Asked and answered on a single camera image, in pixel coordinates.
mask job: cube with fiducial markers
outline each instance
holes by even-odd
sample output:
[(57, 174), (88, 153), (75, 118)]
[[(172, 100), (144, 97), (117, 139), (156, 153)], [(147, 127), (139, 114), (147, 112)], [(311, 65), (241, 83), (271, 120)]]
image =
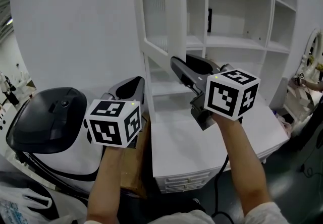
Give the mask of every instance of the cube with fiducial markers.
[(242, 69), (207, 78), (204, 108), (231, 120), (249, 111), (256, 100), (260, 79)]
[(94, 143), (125, 148), (142, 127), (140, 102), (95, 99), (85, 120)]

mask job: ceiling light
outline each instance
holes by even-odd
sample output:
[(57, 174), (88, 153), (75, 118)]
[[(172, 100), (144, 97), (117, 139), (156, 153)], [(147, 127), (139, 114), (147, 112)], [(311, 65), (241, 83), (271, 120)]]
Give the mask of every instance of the ceiling light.
[(9, 25), (12, 23), (12, 19), (9, 19), (9, 21), (6, 23), (6, 25)]

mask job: gray floor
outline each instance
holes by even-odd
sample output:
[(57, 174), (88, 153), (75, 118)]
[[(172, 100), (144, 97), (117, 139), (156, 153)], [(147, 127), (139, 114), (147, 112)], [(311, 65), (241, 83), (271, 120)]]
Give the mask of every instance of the gray floor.
[[(289, 142), (273, 153), (263, 165), (271, 196), (291, 224), (323, 223), (322, 176), (307, 178), (299, 172), (299, 167), (313, 152), (305, 163), (305, 170), (312, 167), (313, 173), (322, 173), (323, 148), (313, 151), (315, 144), (316, 140), (310, 140), (301, 151), (295, 151), (292, 142)], [(122, 196), (118, 218), (121, 224), (148, 223), (152, 220), (150, 202), (174, 202), (191, 198), (199, 199), (206, 213), (211, 215), (214, 212), (213, 179), (202, 189), (185, 193), (161, 195), (154, 190), (150, 193), (149, 201)], [(219, 210), (228, 213), (235, 224), (243, 223), (241, 204), (233, 187), (230, 171), (223, 173), (219, 180)], [(215, 217), (214, 221), (217, 224), (230, 223), (221, 215)]]

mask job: cabinet door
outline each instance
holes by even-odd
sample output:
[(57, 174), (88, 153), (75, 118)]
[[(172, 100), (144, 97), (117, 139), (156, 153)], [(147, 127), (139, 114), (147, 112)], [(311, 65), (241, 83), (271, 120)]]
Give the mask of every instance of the cabinet door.
[(167, 72), (186, 59), (186, 0), (134, 0), (140, 49)]

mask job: desk top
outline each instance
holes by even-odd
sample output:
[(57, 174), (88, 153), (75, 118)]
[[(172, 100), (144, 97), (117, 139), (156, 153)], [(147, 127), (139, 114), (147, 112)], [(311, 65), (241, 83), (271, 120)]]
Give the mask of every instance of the desk top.
[[(288, 136), (258, 96), (242, 126), (258, 156), (275, 151)], [(175, 176), (221, 167), (227, 151), (217, 124), (202, 131), (196, 121), (151, 124), (154, 177)]]

